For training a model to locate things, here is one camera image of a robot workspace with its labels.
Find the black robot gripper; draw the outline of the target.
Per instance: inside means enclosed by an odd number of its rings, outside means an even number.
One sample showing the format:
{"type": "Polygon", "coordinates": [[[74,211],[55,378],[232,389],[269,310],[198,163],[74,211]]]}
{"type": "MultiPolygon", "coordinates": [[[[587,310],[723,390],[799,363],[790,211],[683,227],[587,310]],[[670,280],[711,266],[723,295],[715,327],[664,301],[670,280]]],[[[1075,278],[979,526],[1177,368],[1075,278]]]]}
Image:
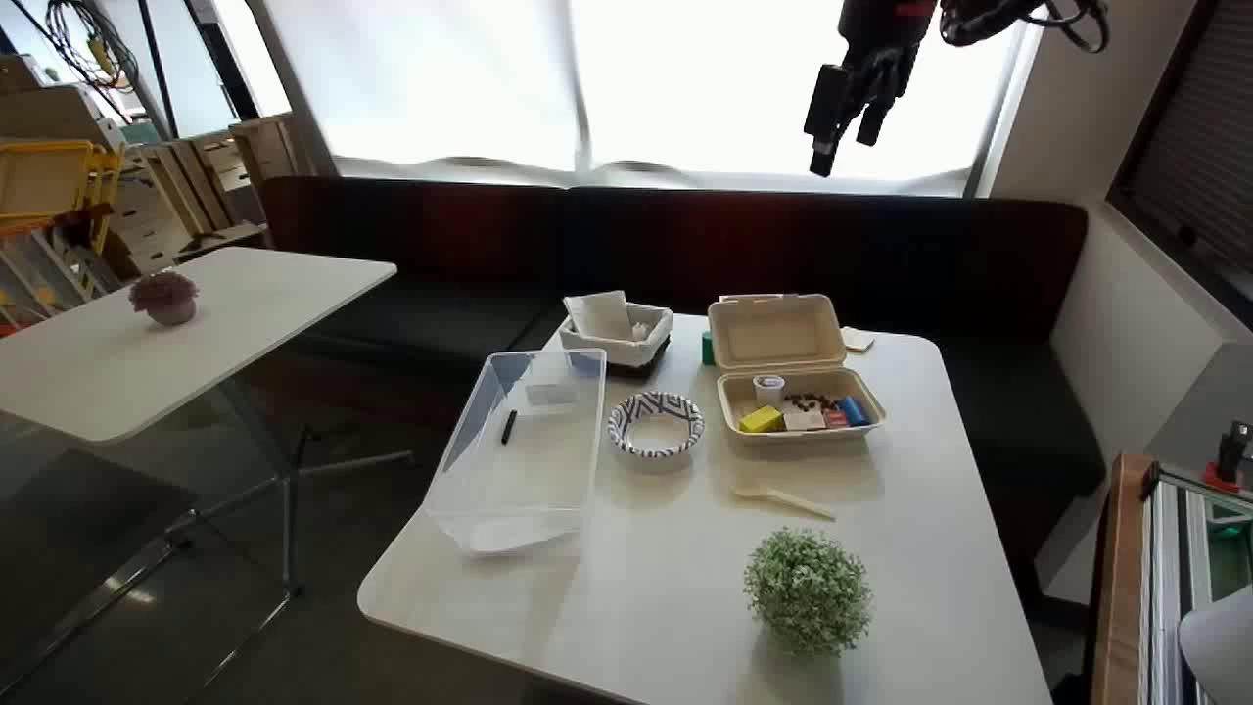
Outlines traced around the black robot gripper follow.
{"type": "Polygon", "coordinates": [[[803,122],[816,176],[835,167],[838,141],[855,117],[855,85],[860,91],[859,141],[872,146],[880,138],[895,92],[907,85],[932,13],[935,0],[841,0],[838,35],[847,38],[847,60],[841,65],[817,65],[803,122]]]}

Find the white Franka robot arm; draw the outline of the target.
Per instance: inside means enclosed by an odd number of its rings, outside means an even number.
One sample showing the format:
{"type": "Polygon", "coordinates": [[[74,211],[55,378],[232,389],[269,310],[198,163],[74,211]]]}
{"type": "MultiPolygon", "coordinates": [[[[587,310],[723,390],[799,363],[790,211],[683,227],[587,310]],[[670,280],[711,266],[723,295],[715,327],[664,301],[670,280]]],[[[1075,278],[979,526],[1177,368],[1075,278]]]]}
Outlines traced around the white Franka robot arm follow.
{"type": "Polygon", "coordinates": [[[1100,53],[1113,38],[1104,0],[847,0],[838,35],[847,53],[822,62],[803,133],[809,138],[809,173],[829,176],[847,130],[860,146],[880,138],[894,102],[907,91],[928,27],[941,27],[946,45],[996,38],[1009,22],[1061,30],[1074,45],[1100,53]]]}

